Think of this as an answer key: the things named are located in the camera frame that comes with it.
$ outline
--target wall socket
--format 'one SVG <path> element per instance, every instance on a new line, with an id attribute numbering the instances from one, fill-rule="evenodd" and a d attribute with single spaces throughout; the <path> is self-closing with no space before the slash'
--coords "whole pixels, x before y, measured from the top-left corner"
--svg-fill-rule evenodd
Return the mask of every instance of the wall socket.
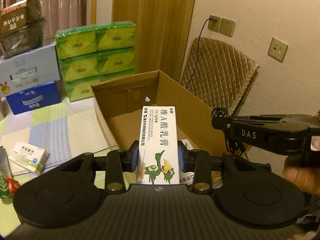
<path id="1" fill-rule="evenodd" d="M 222 18 L 220 33 L 229 37 L 233 36 L 233 32 L 235 31 L 236 22 Z"/>
<path id="2" fill-rule="evenodd" d="M 208 22 L 208 30 L 218 33 L 220 30 L 220 25 L 221 25 L 221 17 L 210 15 L 210 18 L 217 18 L 218 20 L 216 22 L 209 21 Z"/>
<path id="3" fill-rule="evenodd" d="M 287 44 L 275 38 L 272 38 L 268 55 L 279 60 L 280 62 L 283 62 L 285 54 L 287 53 L 287 50 L 288 50 Z"/>

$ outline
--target ribbed black surface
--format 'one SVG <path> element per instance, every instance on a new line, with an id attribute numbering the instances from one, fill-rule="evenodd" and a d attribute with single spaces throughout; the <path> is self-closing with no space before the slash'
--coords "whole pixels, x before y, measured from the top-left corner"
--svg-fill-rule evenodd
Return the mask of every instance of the ribbed black surface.
<path id="1" fill-rule="evenodd" d="M 193 194 L 184 185 L 160 187 L 132 185 L 125 194 L 108 196 L 93 216 L 77 225 L 39 229 L 24 224 L 7 239 L 286 240 L 300 232 L 294 225 L 248 228 L 225 217 L 209 196 Z"/>

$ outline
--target green tissue pack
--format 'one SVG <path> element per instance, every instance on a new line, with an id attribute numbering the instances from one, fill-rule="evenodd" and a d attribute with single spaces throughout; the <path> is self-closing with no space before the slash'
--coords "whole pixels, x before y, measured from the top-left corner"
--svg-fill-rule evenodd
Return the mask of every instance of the green tissue pack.
<path id="1" fill-rule="evenodd" d="M 111 73 L 111 74 L 106 74 L 106 75 L 101 75 L 100 76 L 100 81 L 107 81 L 115 78 L 120 78 L 120 77 L 126 77 L 126 76 L 131 76 L 135 74 L 135 70 L 127 70 L 127 71 L 122 71 L 118 73 Z"/>
<path id="2" fill-rule="evenodd" d="M 98 52 L 100 75 L 135 69 L 134 48 Z"/>
<path id="3" fill-rule="evenodd" d="M 91 85 L 95 85 L 99 82 L 100 76 L 94 76 L 65 83 L 70 102 L 93 97 L 94 94 Z"/>
<path id="4" fill-rule="evenodd" d="M 60 61 L 60 69 L 65 82 L 71 82 L 99 75 L 96 53 L 68 58 Z"/>
<path id="5" fill-rule="evenodd" d="M 94 25 L 59 31 L 56 34 L 57 53 L 60 60 L 97 51 Z"/>
<path id="6" fill-rule="evenodd" d="M 134 46 L 134 32 L 136 25 L 133 22 L 114 22 L 97 25 L 97 50 L 120 49 Z"/>

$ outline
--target quilted cushion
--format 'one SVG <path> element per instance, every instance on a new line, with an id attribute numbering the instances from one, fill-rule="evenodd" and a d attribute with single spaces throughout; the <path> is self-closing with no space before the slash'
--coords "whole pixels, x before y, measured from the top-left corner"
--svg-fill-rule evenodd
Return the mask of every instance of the quilted cushion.
<path id="1" fill-rule="evenodd" d="M 198 37 L 189 49 L 180 84 L 187 86 L 196 65 Z M 199 63 L 188 90 L 211 108 L 224 107 L 237 114 L 251 88 L 259 66 L 223 41 L 200 38 Z"/>

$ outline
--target cream medicine box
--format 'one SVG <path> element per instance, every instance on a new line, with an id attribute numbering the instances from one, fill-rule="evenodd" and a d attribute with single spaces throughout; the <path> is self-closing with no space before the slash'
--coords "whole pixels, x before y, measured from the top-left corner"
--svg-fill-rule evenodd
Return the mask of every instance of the cream medicine box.
<path id="1" fill-rule="evenodd" d="M 177 125 L 174 106 L 142 109 L 137 168 L 138 184 L 179 184 Z"/>
<path id="2" fill-rule="evenodd" d="M 44 149 L 18 141 L 9 159 L 26 171 L 40 175 L 48 157 Z"/>

